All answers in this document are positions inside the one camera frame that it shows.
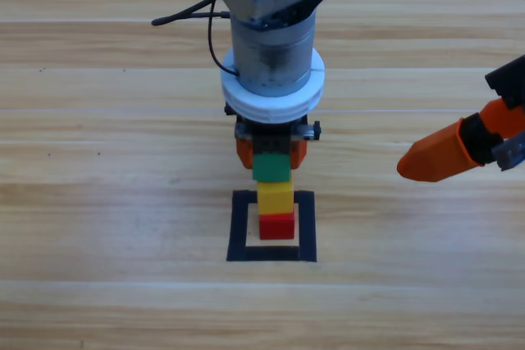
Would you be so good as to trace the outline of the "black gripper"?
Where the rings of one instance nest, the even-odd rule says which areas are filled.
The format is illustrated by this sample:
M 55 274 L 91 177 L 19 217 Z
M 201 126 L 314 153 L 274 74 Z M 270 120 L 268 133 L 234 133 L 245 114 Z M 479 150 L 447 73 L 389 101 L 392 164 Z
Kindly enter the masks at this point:
M 500 99 L 413 143 L 397 164 L 402 177 L 438 182 L 493 162 L 511 170 L 524 161 L 524 56 L 485 79 Z
M 290 155 L 290 168 L 300 167 L 307 155 L 308 142 L 318 141 L 321 123 L 308 122 L 307 116 L 280 124 L 261 123 L 250 120 L 226 103 L 224 112 L 235 116 L 235 139 L 237 155 L 244 168 L 253 168 L 253 155 L 279 153 Z

